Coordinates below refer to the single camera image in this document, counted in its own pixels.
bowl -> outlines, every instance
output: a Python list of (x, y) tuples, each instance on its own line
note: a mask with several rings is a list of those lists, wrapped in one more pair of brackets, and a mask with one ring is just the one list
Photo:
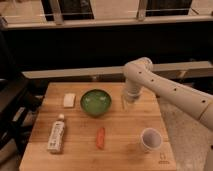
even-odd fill
[(110, 95), (100, 89), (86, 92), (81, 98), (81, 108), (92, 117), (99, 117), (107, 112), (111, 105)]

small bottle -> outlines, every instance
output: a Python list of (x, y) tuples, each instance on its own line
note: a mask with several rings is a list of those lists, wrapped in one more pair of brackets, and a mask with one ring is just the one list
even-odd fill
[(60, 114), (57, 121), (53, 123), (51, 134), (49, 137), (47, 150), (50, 153), (57, 154), (61, 153), (62, 137), (64, 134), (65, 123), (64, 115)]

white cup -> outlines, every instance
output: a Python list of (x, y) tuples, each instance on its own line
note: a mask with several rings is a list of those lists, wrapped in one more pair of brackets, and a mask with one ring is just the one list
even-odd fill
[(160, 148), (162, 144), (161, 134), (154, 128), (145, 128), (140, 136), (140, 145), (144, 152), (149, 153)]

carrot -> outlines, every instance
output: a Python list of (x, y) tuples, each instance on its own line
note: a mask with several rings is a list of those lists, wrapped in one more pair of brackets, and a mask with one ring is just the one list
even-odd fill
[(96, 136), (96, 147), (99, 149), (104, 149), (104, 137), (105, 137), (105, 128), (99, 128)]

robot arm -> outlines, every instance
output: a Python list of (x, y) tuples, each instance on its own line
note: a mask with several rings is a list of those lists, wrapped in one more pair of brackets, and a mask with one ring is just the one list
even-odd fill
[(124, 98), (134, 102), (145, 86), (213, 130), (213, 96), (160, 77), (151, 72), (152, 68), (151, 60), (145, 57), (124, 66)]

